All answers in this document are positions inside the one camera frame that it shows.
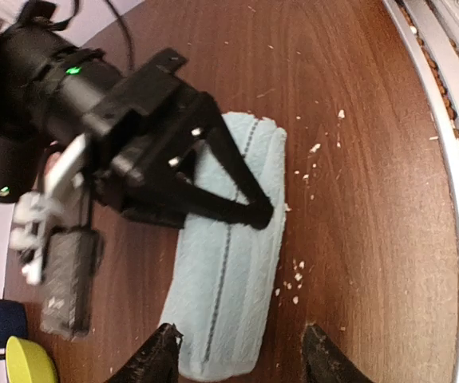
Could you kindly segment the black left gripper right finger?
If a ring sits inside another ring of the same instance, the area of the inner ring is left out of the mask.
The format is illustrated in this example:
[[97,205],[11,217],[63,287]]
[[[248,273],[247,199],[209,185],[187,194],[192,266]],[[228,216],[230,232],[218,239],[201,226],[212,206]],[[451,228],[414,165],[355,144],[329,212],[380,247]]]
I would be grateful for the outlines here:
[[305,382],[372,383],[318,324],[307,325],[303,332],[302,358]]

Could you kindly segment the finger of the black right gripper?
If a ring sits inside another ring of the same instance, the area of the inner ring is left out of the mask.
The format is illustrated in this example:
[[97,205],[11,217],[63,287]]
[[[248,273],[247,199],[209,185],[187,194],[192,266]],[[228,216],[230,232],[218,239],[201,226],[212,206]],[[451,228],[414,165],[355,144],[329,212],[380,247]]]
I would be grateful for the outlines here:
[[[234,181],[236,172],[250,171],[246,165],[243,156],[233,140],[231,133],[228,130],[226,123],[220,113],[220,108],[214,98],[207,96],[207,122],[209,133],[207,134],[207,144],[212,152],[212,155],[218,160],[219,164],[224,168],[225,172]],[[273,215],[273,206],[269,199],[269,222]]]
[[226,199],[183,180],[172,181],[172,199],[186,213],[225,223],[242,223],[262,230],[269,224],[269,198],[250,171],[236,172],[234,181],[248,204]]

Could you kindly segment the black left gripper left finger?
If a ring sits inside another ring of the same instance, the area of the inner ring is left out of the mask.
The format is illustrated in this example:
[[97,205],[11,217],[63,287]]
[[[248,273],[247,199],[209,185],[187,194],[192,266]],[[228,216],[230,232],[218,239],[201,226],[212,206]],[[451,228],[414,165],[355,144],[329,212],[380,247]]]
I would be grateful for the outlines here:
[[107,382],[178,382],[182,341],[183,334],[174,324],[161,324]]

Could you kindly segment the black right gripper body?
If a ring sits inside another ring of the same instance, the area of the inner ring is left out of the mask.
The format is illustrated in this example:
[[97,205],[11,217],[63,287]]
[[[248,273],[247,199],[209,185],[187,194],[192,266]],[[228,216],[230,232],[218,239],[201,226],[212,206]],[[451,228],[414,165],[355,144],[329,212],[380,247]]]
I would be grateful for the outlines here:
[[62,144],[89,138],[97,199],[128,220],[181,228],[189,213],[216,214],[212,195],[191,178],[194,146],[215,139],[220,110],[177,77],[185,62],[167,48],[123,76],[92,55],[78,73],[46,79],[46,132]]

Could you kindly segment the light blue towel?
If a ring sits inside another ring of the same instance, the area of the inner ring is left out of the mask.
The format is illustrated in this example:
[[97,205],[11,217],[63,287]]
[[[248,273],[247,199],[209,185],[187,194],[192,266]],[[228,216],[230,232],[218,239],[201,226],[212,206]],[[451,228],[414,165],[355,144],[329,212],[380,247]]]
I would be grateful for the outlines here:
[[249,113],[224,120],[274,213],[263,230],[189,215],[179,233],[160,319],[182,333],[180,374],[201,382],[255,368],[286,222],[285,130]]

